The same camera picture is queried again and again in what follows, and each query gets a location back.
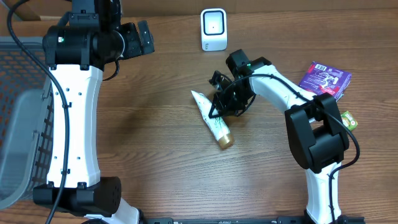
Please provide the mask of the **white cosmetic tube gold cap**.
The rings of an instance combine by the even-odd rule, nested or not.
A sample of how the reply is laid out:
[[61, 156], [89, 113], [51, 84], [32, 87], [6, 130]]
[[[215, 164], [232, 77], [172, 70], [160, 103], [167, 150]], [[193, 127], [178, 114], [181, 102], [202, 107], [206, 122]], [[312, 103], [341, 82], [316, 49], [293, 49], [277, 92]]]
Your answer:
[[231, 134], [229, 127], [221, 117], [210, 118], [209, 112], [211, 110], [211, 101], [202, 93], [191, 91], [193, 98], [198, 106], [202, 118], [210, 131], [214, 135], [221, 149], [227, 149], [234, 143], [234, 137]]

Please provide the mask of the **purple snack packet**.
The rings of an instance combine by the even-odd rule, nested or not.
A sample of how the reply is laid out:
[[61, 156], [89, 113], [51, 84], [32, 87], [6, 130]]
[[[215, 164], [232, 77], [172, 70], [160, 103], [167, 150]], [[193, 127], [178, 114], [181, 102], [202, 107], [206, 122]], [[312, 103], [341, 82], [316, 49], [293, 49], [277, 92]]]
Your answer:
[[313, 61], [299, 83], [304, 90], [321, 95], [329, 93], [336, 101], [351, 82], [352, 73]]

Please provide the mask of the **green yellow sachet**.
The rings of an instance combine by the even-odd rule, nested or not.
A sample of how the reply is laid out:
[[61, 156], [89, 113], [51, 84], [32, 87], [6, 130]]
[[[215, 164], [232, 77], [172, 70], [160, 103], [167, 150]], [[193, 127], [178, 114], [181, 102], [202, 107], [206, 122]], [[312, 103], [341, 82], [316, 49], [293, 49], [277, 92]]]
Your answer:
[[358, 122], [354, 119], [353, 115], [349, 111], [345, 111], [341, 114], [343, 124], [350, 130], [356, 129]]

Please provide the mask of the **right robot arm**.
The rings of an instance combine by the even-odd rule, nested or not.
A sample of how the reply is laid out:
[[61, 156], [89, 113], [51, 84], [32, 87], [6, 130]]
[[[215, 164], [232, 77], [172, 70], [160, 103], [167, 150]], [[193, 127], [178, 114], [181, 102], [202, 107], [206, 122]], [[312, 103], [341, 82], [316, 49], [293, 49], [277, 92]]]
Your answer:
[[215, 88], [211, 118], [240, 116], [258, 96], [271, 102], [284, 116], [289, 147], [304, 169], [310, 223], [338, 223], [338, 173], [351, 132], [340, 116], [336, 100], [328, 93], [316, 95], [285, 78], [264, 57], [249, 60], [242, 51], [231, 54], [226, 64], [233, 77], [215, 71], [209, 83]]

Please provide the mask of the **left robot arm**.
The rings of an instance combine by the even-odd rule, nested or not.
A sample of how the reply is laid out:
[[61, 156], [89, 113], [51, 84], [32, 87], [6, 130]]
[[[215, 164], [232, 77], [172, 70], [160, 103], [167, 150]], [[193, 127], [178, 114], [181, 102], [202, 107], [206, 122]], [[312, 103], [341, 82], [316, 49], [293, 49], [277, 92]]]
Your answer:
[[146, 21], [121, 23], [120, 1], [73, 1], [42, 44], [53, 76], [53, 146], [46, 182], [33, 190], [37, 205], [88, 223], [144, 223], [121, 195], [118, 177], [101, 175], [96, 153], [96, 107], [108, 63], [151, 54]]

